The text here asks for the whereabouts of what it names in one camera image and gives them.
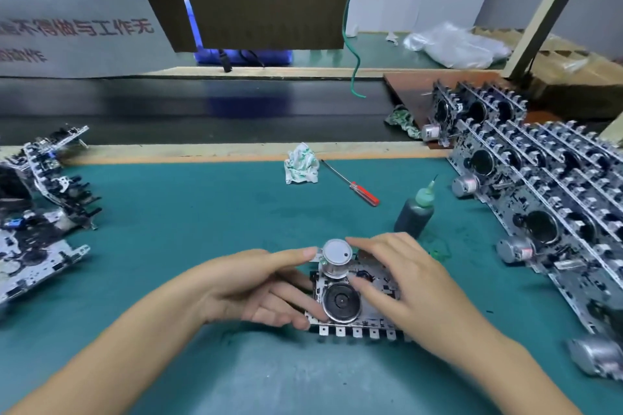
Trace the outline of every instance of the green bottle cap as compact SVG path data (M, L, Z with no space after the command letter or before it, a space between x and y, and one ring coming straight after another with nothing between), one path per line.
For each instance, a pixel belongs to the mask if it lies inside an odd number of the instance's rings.
M435 181L432 180L428 184L427 188L421 188L417 191L416 202L420 207L432 207L432 203L435 201L435 192L432 190Z

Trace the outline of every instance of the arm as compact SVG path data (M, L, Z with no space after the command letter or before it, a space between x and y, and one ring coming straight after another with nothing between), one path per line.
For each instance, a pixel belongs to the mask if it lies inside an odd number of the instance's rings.
M307 329L307 318L288 302L321 320L326 315L289 282L309 288L309 278L293 266L315 254L315 248L274 254L251 250L183 273L137 302L8 413L120 414L207 322L241 318Z
M347 241L387 266L401 300L365 279L349 277L351 284L423 348L475 379L505 415L581 415L530 353L491 325L408 234Z

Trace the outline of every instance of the dark liquid bottle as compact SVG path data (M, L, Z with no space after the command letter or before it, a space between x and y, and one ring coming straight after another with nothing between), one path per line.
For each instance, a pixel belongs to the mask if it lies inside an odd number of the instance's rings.
M394 232L404 231L415 239L420 236L435 212L435 193L432 190L434 184L434 181L431 182L426 189L420 189L415 198L407 199L394 224Z

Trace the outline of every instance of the stack of mechanisms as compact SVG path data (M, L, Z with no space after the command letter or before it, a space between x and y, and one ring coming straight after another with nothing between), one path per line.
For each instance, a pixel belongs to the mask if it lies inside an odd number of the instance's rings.
M496 86L436 82L427 140L454 149L457 197L486 203L509 237L508 265L547 275L588 335L570 340L584 372L623 380L623 156L574 122L528 124L526 101Z
M81 259L90 250L63 238L77 228L94 229L102 209L80 176L68 177L59 158L89 128L61 128L27 143L0 161L0 305Z
M305 315L312 330L324 337L337 335L409 340L348 283L347 276L351 273L369 280L379 291L400 300L398 285L387 268L373 256L361 250L354 253L342 239L330 239L312 261L318 263L318 270L310 274L315 298L330 318L329 322L321 322L307 312Z

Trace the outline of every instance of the forearm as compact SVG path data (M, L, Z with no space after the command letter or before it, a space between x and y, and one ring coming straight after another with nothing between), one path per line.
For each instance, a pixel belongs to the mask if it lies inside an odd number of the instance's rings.
M496 330L461 366L505 415L581 415L530 353Z
M168 282L137 302L9 413L128 410L203 323L201 296L178 284Z

